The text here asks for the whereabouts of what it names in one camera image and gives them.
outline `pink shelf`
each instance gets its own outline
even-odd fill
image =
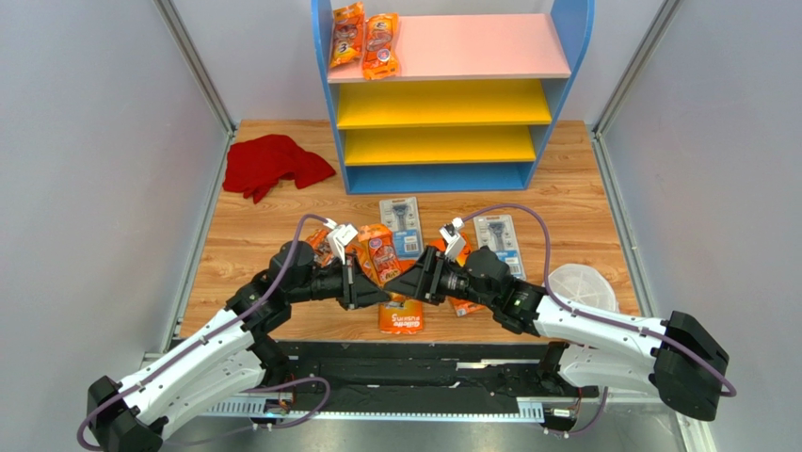
[[[549,14],[407,16],[388,80],[568,78],[570,67]],[[364,82],[361,64],[329,71],[329,83]]]

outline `orange razor package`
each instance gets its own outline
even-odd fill
[[[373,264],[370,262],[370,256],[361,243],[352,243],[348,245],[345,247],[345,252],[348,254],[356,254],[357,261],[360,263],[362,272],[367,275],[371,281],[377,283],[378,278],[376,277],[376,272],[373,270]]]
[[[327,266],[334,258],[326,236],[329,235],[328,229],[317,229],[312,235],[306,238],[307,243],[312,245],[314,251],[314,261],[320,266]]]
[[[334,10],[334,31],[331,37],[331,68],[350,63],[362,56],[365,11],[362,2]]]
[[[376,272],[378,285],[401,274],[401,264],[395,254],[393,232],[383,224],[370,224],[359,228],[357,240],[367,251]]]
[[[388,334],[414,334],[424,328],[424,306],[418,300],[378,306],[378,329]]]
[[[471,241],[468,239],[468,236],[465,233],[460,233],[462,238],[465,239],[465,246],[462,248],[462,251],[459,252],[459,256],[457,256],[457,263],[461,266],[465,265],[465,261],[468,259],[468,254],[471,254],[473,249],[471,248]],[[432,247],[437,248],[440,251],[445,251],[445,242],[442,239],[435,240],[429,243]],[[462,317],[463,315],[468,315],[470,313],[479,311],[484,309],[485,307],[481,304],[472,303],[465,299],[454,299],[451,297],[447,297],[451,305],[454,307],[454,311],[457,313],[457,317]]]
[[[393,51],[393,40],[398,34],[398,14],[378,14],[367,24],[365,58],[362,75],[367,80],[379,80],[398,73],[398,58]]]

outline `wooden platform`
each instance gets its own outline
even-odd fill
[[[243,121],[237,135],[246,141],[266,134],[285,134],[301,147],[319,153],[338,168],[331,129],[325,121]],[[282,182],[260,203],[241,194],[221,192],[201,257],[181,335],[197,331],[252,275],[267,266],[279,246],[292,238],[297,219],[314,212],[361,225],[378,221],[378,201],[386,196],[346,196],[338,176],[303,190]],[[638,313],[634,292],[602,188],[585,125],[561,122],[552,136],[531,187],[526,191],[437,193],[418,195],[424,239],[434,238],[442,224],[496,202],[520,202],[537,210],[553,238],[552,268],[565,263],[594,266],[613,285],[621,312]],[[542,281],[543,235],[525,214],[509,212],[521,242],[529,281]],[[310,224],[305,233],[316,225]],[[473,225],[466,228],[473,239]],[[346,312],[332,301],[293,307],[292,319],[273,333],[277,339],[463,341],[477,343],[544,340],[515,335],[495,323],[489,311],[456,317],[452,307],[425,306],[425,330],[416,335],[382,334],[377,308]]]

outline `gray wall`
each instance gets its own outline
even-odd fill
[[[0,1],[0,449],[159,345],[224,134],[149,0]]]
[[[607,135],[660,313],[693,313],[730,353],[722,451],[802,441],[801,16],[684,2]]]
[[[312,0],[174,1],[236,121],[328,117],[314,60]],[[337,8],[353,1],[331,4]],[[364,4],[368,14],[422,15],[542,12],[550,10],[552,2],[368,0]],[[593,122],[599,117],[662,3],[597,0],[593,39],[562,119]]]

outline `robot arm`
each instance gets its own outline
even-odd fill
[[[351,310],[388,301],[388,294],[361,272],[355,257],[345,254],[355,235],[353,227],[333,222],[327,226],[338,258],[331,265],[316,264],[305,242],[298,242],[291,256],[293,245],[288,242],[267,270],[159,361],[120,382],[109,377],[95,381],[88,390],[89,415],[82,426],[88,425],[100,447],[81,441],[83,428],[79,443],[89,450],[157,450],[179,427],[228,396],[284,383],[288,359],[268,334],[290,318],[293,303],[334,298]],[[569,341],[549,344],[540,362],[544,374],[575,387],[612,386],[657,394],[690,417],[715,418],[721,382],[690,360],[687,350],[721,375],[729,356],[692,316],[674,313],[661,320],[587,307],[579,313],[570,306],[573,301],[554,300],[546,288],[514,278],[509,266],[487,248],[471,253],[465,266],[457,265],[450,257],[464,245],[461,227],[459,218],[446,225],[441,230],[446,253],[427,247],[415,266],[388,282],[385,290],[431,304],[446,297],[482,304],[509,331]],[[269,297],[268,287],[274,288]]]
[[[456,227],[441,232],[446,243],[447,235],[458,235]],[[715,419],[721,382],[676,344],[693,350],[722,375],[729,356],[690,315],[675,312],[663,320],[585,306],[578,315],[574,301],[561,305],[544,287],[513,277],[509,266],[488,248],[472,252],[459,266],[447,254],[427,247],[415,266],[385,289],[431,304],[454,297],[487,306],[509,331],[568,341],[550,344],[541,371],[554,372],[577,387],[611,386],[658,395],[687,416]]]
[[[268,334],[289,320],[293,303],[334,298],[350,310],[390,299],[359,265],[354,265],[353,256],[320,267],[314,262],[312,248],[301,243],[267,303],[237,320],[275,281],[288,261],[289,249],[287,243],[267,270],[240,288],[209,323],[157,362],[119,383],[102,377],[89,387],[89,412],[113,396],[130,393],[89,424],[102,450],[157,450],[178,428],[222,400],[251,388],[284,383],[287,357]],[[230,323],[207,339],[209,331]],[[202,346],[190,348],[196,342]],[[162,366],[166,369],[158,372]]]

